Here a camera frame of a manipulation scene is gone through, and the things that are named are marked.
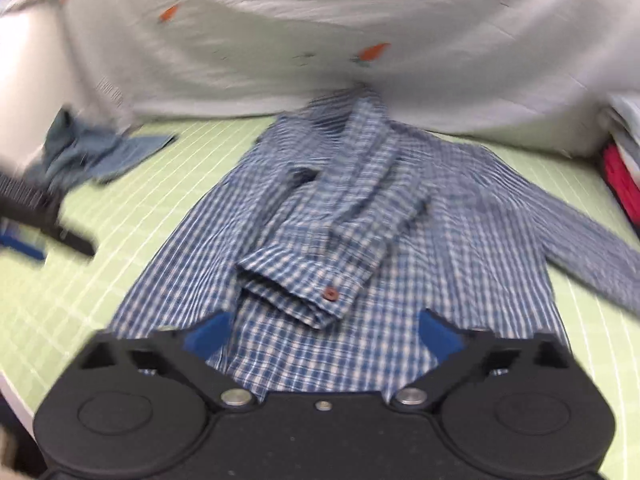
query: white curtain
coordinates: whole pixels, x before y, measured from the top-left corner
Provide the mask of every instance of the white curtain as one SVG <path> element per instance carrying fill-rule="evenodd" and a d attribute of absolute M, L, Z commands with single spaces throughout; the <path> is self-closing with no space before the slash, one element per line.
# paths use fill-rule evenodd
<path fill-rule="evenodd" d="M 178 5 L 167 22 L 159 20 Z M 640 0 L 67 0 L 86 76 L 125 118 L 239 116 L 367 82 L 393 118 L 589 153 L 595 102 L 640 89 Z M 377 59 L 355 62 L 389 43 Z"/>

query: shirt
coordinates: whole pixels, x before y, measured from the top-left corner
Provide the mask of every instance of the shirt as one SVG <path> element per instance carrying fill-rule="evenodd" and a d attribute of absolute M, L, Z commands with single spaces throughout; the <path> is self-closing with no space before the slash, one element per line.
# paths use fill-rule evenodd
<path fill-rule="evenodd" d="M 257 396 L 389 398 L 436 365 L 418 336 L 426 308 L 461 328 L 567 343 L 547 260 L 640 312 L 640 254 L 611 232 L 489 150 L 345 92 L 276 119 L 184 218 L 111 328 L 140 337 L 227 311 L 230 339 L 208 362 Z"/>

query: silver bolt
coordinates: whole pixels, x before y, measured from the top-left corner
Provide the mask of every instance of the silver bolt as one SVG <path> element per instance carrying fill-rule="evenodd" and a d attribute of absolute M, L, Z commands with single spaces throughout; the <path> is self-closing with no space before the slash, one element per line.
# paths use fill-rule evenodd
<path fill-rule="evenodd" d="M 403 388 L 396 393 L 396 400 L 405 406 L 418 406 L 427 400 L 427 394 L 418 388 Z"/>
<path fill-rule="evenodd" d="M 331 411 L 333 405 L 328 400 L 318 400 L 315 404 L 316 410 L 319 412 L 329 412 Z"/>
<path fill-rule="evenodd" d="M 249 402 L 252 401 L 254 396 L 252 396 L 251 392 L 247 390 L 243 390 L 242 388 L 232 388 L 231 390 L 227 390 L 220 395 L 220 399 L 227 406 L 245 406 Z"/>

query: red button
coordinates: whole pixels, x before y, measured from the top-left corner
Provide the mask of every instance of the red button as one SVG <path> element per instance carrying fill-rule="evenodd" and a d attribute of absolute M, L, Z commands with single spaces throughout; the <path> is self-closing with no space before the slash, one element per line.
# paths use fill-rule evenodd
<path fill-rule="evenodd" d="M 335 287 L 327 286 L 322 292 L 322 297 L 327 301 L 338 301 L 338 298 L 340 298 L 340 293 Z"/>

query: red cloth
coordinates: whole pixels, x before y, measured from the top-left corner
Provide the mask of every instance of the red cloth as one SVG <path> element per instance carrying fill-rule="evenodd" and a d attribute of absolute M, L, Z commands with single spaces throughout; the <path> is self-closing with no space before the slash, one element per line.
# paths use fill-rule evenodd
<path fill-rule="evenodd" d="M 609 185 L 616 191 L 618 199 L 633 224 L 640 226 L 640 189 L 620 157 L 615 144 L 610 144 L 602 153 L 604 173 Z"/>

